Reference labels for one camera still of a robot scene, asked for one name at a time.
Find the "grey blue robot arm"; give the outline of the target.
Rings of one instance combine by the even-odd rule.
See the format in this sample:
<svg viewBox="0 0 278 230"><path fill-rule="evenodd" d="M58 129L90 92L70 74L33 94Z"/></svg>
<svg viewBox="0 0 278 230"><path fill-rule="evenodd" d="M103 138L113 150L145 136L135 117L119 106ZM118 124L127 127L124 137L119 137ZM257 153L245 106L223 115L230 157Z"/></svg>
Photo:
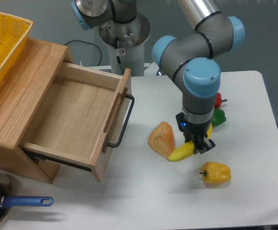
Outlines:
<svg viewBox="0 0 278 230"><path fill-rule="evenodd" d="M182 92L182 111L176 120L193 153L205 153L215 146L207 136L211 127L221 70L214 58L239 47L245 28L236 17L225 17L212 0L180 0L194 34L179 40L171 35L154 44L152 57L159 69ZM150 23L138 12L134 0L74 0L72 9L83 29L98 27L107 45L111 70L134 75L144 73L144 45Z"/></svg>

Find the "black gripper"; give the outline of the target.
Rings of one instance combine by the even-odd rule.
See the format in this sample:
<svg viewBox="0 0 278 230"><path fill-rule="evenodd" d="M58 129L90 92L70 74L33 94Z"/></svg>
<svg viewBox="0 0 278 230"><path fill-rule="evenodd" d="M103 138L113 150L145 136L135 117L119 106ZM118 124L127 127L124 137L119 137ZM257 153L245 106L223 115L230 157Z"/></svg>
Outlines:
<svg viewBox="0 0 278 230"><path fill-rule="evenodd" d="M216 144L207 137L207 131L211 125L211 119L201 124L188 121L183 112L176 115L179 130L185 137L185 143L194 143L194 154L203 154L211 150Z"/></svg>

